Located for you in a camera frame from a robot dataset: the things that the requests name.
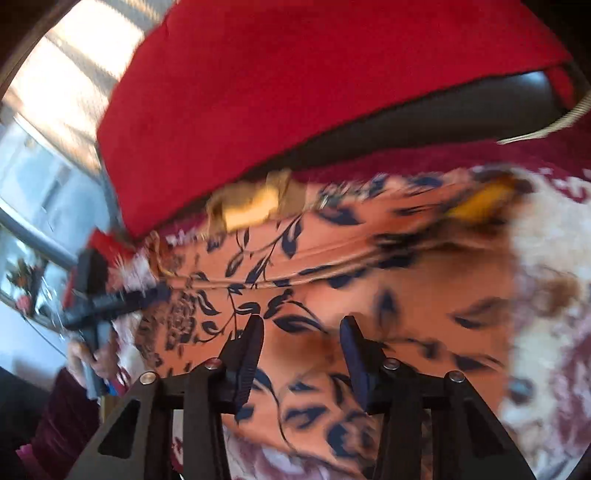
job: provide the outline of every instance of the black cable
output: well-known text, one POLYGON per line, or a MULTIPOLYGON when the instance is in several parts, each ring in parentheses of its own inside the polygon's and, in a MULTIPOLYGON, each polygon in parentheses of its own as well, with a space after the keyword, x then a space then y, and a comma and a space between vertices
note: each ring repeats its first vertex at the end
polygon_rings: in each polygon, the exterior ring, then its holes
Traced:
POLYGON ((36 333, 37 335, 39 335, 41 338, 43 338, 43 340, 45 340, 45 342, 46 342, 46 343, 47 343, 47 344, 48 344, 48 345, 49 345, 51 348, 53 348, 53 349, 54 349, 54 350, 55 350, 57 353, 59 353, 59 354, 60 354, 60 355, 61 355, 63 358, 67 358, 66 354, 65 354, 64 352, 62 352, 62 351, 61 351, 61 350, 60 350, 58 347, 56 347, 55 345, 53 345, 53 343, 51 343, 49 340, 47 340, 47 338, 45 338, 45 336, 44 336, 44 335, 43 335, 43 334, 42 334, 42 333, 41 333, 39 330, 37 330, 37 329, 35 328, 35 326, 34 326, 34 325, 31 323, 31 321, 30 321, 30 320, 29 320, 27 317, 25 317, 23 314, 21 314, 21 316, 22 316, 23 320, 25 320, 25 322, 27 322, 27 323, 28 323, 28 324, 31 326, 31 328, 32 328, 33 330, 35 330, 35 333, 36 333))

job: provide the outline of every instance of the orange floral fabric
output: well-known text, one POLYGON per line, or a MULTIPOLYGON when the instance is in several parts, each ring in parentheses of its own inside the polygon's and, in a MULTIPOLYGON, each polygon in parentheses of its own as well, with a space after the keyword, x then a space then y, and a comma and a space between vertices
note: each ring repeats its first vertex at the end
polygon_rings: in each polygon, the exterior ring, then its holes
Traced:
POLYGON ((183 374, 260 315, 253 389, 225 424, 360 473, 375 462, 379 425, 350 390, 344 316, 387 356, 430 375, 461 369, 493 409, 503 397, 514 293, 505 227, 446 217, 482 186, 467 171, 383 177, 361 195, 311 186, 331 192, 326 208, 166 252, 153 243, 174 292, 145 312, 138 347, 160 375, 183 374))

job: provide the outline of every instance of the screw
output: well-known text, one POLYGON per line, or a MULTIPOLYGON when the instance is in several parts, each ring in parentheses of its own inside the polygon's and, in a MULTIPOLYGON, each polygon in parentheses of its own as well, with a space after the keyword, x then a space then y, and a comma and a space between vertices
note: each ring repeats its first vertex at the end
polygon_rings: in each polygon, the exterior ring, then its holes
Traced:
POLYGON ((217 357, 210 358, 209 360, 205 360, 205 368, 207 368, 208 370, 217 370, 222 365, 223 365, 222 360, 217 357))
POLYGON ((455 383, 462 383, 466 379, 466 376, 459 370, 454 370, 449 372, 449 379, 455 383))
POLYGON ((142 374, 139 381, 142 385, 150 385, 156 381, 158 374, 156 372, 146 372, 142 374))
POLYGON ((400 368, 400 362, 395 358, 387 358, 383 364, 386 370, 398 370, 400 368))

